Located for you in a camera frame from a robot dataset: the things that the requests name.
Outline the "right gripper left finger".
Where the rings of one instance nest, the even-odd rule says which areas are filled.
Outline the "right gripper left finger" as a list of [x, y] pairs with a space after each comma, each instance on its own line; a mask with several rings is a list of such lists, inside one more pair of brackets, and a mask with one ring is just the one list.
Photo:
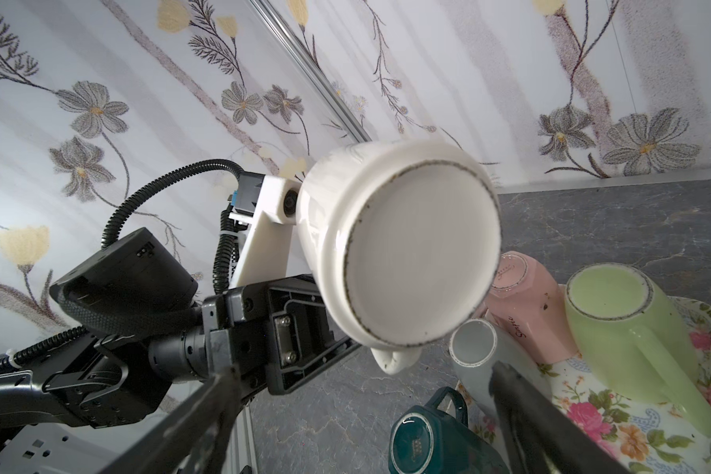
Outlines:
[[183, 461], [201, 473], [219, 473], [241, 411], [240, 376], [223, 369], [137, 444], [106, 466], [105, 473], [173, 473]]

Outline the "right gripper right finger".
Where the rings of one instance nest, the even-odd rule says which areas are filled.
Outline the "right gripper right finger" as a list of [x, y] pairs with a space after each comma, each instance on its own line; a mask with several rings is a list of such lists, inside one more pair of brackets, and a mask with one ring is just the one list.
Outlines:
[[495, 363], [489, 385], [513, 473], [625, 473], [507, 363]]

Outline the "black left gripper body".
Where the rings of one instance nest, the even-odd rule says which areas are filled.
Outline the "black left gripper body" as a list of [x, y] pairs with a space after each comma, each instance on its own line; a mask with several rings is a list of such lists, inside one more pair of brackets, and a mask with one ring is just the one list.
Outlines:
[[231, 288], [201, 310], [209, 370], [235, 367], [243, 396], [288, 395], [361, 347], [338, 330], [311, 275]]

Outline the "white mug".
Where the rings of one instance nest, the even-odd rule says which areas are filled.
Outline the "white mug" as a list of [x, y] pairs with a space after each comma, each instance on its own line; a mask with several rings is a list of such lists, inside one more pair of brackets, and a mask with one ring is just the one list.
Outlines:
[[332, 318], [389, 375], [474, 316], [499, 265], [495, 188], [444, 142], [336, 149], [304, 179], [296, 215]]

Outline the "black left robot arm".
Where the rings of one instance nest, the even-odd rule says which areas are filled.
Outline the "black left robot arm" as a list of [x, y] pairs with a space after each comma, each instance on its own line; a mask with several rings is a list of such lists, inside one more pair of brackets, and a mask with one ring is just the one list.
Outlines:
[[[213, 296], [147, 229], [149, 199], [226, 171]], [[0, 473], [220, 473], [242, 410], [287, 395], [357, 349], [313, 276], [284, 272], [298, 184], [203, 160], [157, 178], [109, 219], [102, 247], [49, 296], [74, 328], [0, 355]]]

